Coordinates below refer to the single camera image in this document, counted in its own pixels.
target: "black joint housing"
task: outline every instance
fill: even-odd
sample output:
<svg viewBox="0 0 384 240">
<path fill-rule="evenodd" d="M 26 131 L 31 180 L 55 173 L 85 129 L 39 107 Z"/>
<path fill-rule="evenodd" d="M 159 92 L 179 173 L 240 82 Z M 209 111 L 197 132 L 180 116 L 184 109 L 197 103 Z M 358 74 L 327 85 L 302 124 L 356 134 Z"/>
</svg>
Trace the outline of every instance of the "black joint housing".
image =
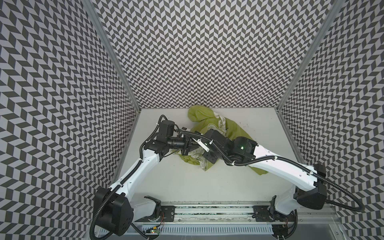
<svg viewBox="0 0 384 240">
<path fill-rule="evenodd" d="M 204 136 L 209 139 L 212 139 L 215 142 L 216 146 L 225 153 L 227 153 L 229 149 L 232 147 L 232 141 L 229 140 L 229 138 L 221 135 L 221 133 L 218 132 L 217 130 L 213 130 L 213 129 L 208 130 L 206 134 L 204 134 Z M 202 138 L 201 142 L 207 145 L 209 148 L 209 152 L 204 152 L 203 157 L 205 157 L 211 163 L 215 164 L 217 159 L 219 157 L 222 157 L 222 155 L 217 151 L 217 149 L 215 149 L 213 146 L 209 144 L 210 140 Z"/>
<path fill-rule="evenodd" d="M 109 189 L 99 187 L 93 199 L 93 215 L 96 214 L 104 198 L 111 193 Z M 99 218 L 96 221 L 97 226 L 116 234 L 123 235 L 132 223 L 133 210 L 126 197 L 116 194 L 113 202 L 105 205 Z"/>
<path fill-rule="evenodd" d="M 304 207 L 309 209 L 322 209 L 327 199 L 327 186 L 322 184 L 319 180 L 317 186 L 310 191 L 303 191 L 298 189 L 293 195 L 293 198 Z"/>
<path fill-rule="evenodd" d="M 169 145 L 157 140 L 151 140 L 144 145 L 144 150 L 152 150 L 156 154 L 159 154 L 160 160 L 169 152 Z"/>
<path fill-rule="evenodd" d="M 249 138 L 237 137 L 233 141 L 233 147 L 229 150 L 228 156 L 232 161 L 249 162 L 255 158 L 253 152 L 257 145 L 257 142 Z"/>
<path fill-rule="evenodd" d="M 175 128 L 175 122 L 170 120 L 163 120 L 159 123 L 159 133 L 156 140 L 159 142 L 167 143 L 167 138 L 173 136 L 173 129 Z"/>
<path fill-rule="evenodd" d="M 322 177 L 327 176 L 327 169 L 325 168 L 324 164 L 322 163 L 315 163 L 313 165 L 314 169 L 317 171 L 317 174 L 319 174 Z"/>
</svg>

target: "green cloth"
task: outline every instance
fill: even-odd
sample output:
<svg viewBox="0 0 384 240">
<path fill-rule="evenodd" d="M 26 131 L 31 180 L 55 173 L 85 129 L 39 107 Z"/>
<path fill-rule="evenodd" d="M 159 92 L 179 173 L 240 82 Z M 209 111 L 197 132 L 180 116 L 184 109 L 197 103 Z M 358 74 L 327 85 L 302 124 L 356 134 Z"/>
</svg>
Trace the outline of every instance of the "green cloth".
<svg viewBox="0 0 384 240">
<path fill-rule="evenodd" d="M 219 116 L 212 111 L 212 109 L 207 108 L 205 106 L 195 105 L 189 108 L 188 110 L 188 118 L 192 122 L 198 122 L 195 127 L 191 129 L 191 132 L 198 131 L 202 134 L 205 134 L 209 129 L 214 128 L 217 129 L 222 134 L 225 132 L 225 136 L 230 140 L 234 140 L 237 137 L 246 137 L 252 139 L 248 133 L 246 133 L 237 123 L 234 121 Z M 189 164 L 193 165 L 201 165 L 201 162 L 192 156 L 182 156 L 179 154 L 181 159 Z M 209 161 L 204 161 L 206 166 L 204 166 L 204 170 L 208 170 L 213 164 Z M 262 175 L 268 173 L 265 170 L 258 169 L 255 167 L 250 167 L 257 174 Z"/>
</svg>

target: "chevron wallpaper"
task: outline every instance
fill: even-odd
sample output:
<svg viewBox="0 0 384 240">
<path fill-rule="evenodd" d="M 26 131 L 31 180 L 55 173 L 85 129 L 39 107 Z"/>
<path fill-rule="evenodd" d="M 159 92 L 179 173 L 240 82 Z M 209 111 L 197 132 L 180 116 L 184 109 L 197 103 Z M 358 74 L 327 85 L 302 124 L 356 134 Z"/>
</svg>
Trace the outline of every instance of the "chevron wallpaper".
<svg viewBox="0 0 384 240">
<path fill-rule="evenodd" d="M 347 0 L 282 109 L 304 159 L 366 205 L 337 209 L 351 239 L 384 239 L 383 29 L 384 1 Z"/>
<path fill-rule="evenodd" d="M 133 106 L 79 0 L 0 9 L 0 239 L 79 239 Z"/>
<path fill-rule="evenodd" d="M 143 108 L 275 107 L 334 0 L 93 0 Z"/>
</svg>

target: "white work surface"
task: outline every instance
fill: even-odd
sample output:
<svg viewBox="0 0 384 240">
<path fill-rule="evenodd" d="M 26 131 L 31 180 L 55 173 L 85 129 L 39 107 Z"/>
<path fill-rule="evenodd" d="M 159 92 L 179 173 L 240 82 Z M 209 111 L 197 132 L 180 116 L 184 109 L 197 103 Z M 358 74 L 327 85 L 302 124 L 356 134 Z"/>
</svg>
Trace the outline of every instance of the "white work surface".
<svg viewBox="0 0 384 240">
<path fill-rule="evenodd" d="M 273 108 L 218 108 L 222 116 L 239 124 L 268 150 L 297 161 Z M 122 176 L 139 158 L 139 147 L 156 127 L 161 114 L 180 128 L 192 128 L 188 109 L 143 109 L 120 172 Z M 230 167 L 219 159 L 207 171 L 170 155 L 150 172 L 134 199 L 150 195 L 163 202 L 254 202 L 270 201 L 292 184 L 271 173 L 258 175 L 249 167 Z"/>
</svg>

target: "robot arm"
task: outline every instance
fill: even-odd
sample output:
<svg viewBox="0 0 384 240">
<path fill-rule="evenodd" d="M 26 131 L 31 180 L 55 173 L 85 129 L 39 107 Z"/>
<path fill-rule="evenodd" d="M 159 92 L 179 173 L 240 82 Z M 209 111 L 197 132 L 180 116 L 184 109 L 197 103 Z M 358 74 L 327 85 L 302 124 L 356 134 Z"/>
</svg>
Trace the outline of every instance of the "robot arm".
<svg viewBox="0 0 384 240">
<path fill-rule="evenodd" d="M 110 234 L 121 236 L 132 222 L 142 217 L 149 216 L 153 220 L 159 218 L 161 203 L 159 200 L 146 197 L 139 202 L 132 202 L 132 197 L 142 180 L 170 149 L 180 149 L 182 155 L 187 155 L 189 151 L 202 146 L 205 150 L 203 156 L 212 163 L 222 158 L 229 166 L 257 167 L 293 183 L 292 188 L 272 198 L 269 207 L 270 222 L 285 219 L 293 210 L 303 206 L 321 209 L 325 202 L 354 211 L 364 209 L 353 194 L 325 178 L 326 171 L 323 165 L 308 166 L 293 162 L 251 139 L 238 137 L 231 141 L 213 129 L 204 135 L 179 129 L 177 137 L 174 137 L 174 127 L 175 123 L 172 121 L 159 120 L 155 131 L 141 146 L 141 158 L 109 189 L 98 189 L 94 198 L 94 214 L 90 230 L 92 240 L 98 240 L 94 236 L 95 225 L 110 231 Z M 326 183 L 350 196 L 359 207 L 327 200 Z"/>
</svg>

